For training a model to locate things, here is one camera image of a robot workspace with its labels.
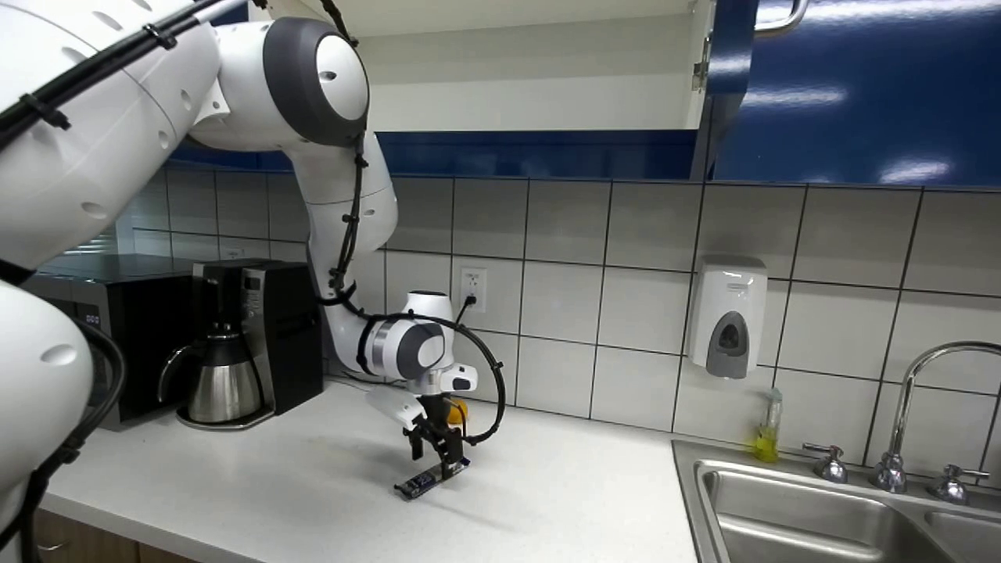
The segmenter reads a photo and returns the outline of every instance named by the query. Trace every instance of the coffee pot handle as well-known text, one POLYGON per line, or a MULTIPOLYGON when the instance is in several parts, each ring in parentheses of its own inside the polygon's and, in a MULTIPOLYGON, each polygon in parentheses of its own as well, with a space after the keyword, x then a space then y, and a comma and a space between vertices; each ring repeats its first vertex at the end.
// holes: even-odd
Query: coffee pot handle
POLYGON ((167 400, 167 388, 174 378, 174 373, 192 359, 200 358, 205 349, 204 342, 192 342, 189 349, 178 349, 158 369, 155 400, 167 400))

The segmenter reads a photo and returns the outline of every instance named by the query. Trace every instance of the soap dispenser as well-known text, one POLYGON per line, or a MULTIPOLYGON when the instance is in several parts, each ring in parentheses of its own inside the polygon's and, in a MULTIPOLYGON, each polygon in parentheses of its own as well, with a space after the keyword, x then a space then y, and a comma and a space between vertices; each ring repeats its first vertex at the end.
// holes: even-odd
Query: soap dispenser
POLYGON ((760 259, 705 259, 693 281, 688 359, 718 378, 758 369, 768 278, 760 259))

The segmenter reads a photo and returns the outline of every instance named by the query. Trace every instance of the blue cabinet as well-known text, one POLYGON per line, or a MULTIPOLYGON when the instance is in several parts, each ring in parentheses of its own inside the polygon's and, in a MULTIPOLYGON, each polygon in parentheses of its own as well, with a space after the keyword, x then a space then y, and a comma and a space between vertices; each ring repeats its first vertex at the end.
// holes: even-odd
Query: blue cabinet
POLYGON ((1001 188, 1001 0, 814 0, 802 25, 754 42, 708 176, 1001 188))

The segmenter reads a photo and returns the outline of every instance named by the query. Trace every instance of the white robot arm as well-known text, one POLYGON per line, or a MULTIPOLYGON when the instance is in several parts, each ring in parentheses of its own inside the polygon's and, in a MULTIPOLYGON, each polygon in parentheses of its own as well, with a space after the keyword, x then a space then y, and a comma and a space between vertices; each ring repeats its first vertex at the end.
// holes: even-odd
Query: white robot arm
POLYGON ((351 257, 377 252, 396 226, 391 176, 366 132, 360 57, 311 20, 211 29, 239 5, 0 0, 0 51, 18 54, 0 60, 0 529, 91 394, 81 333, 18 281, 116 223, 189 135, 289 155, 338 359, 414 382, 421 411, 405 418, 406 432, 448 432, 441 399, 478 382, 449 358, 461 325, 448 298, 414 295, 406 314, 376 319, 351 298, 351 257))

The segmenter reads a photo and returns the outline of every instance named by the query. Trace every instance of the stainless steel carafe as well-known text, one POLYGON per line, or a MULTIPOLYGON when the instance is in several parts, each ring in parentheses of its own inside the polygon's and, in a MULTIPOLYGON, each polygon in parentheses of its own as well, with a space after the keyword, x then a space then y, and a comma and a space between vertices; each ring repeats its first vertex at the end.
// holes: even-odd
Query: stainless steel carafe
POLYGON ((174 373, 193 359, 200 373, 189 404, 178 411, 181 418, 193 425, 242 425, 263 416, 261 377, 242 333, 211 333, 204 342, 174 351, 158 373, 158 399, 167 399, 174 373))

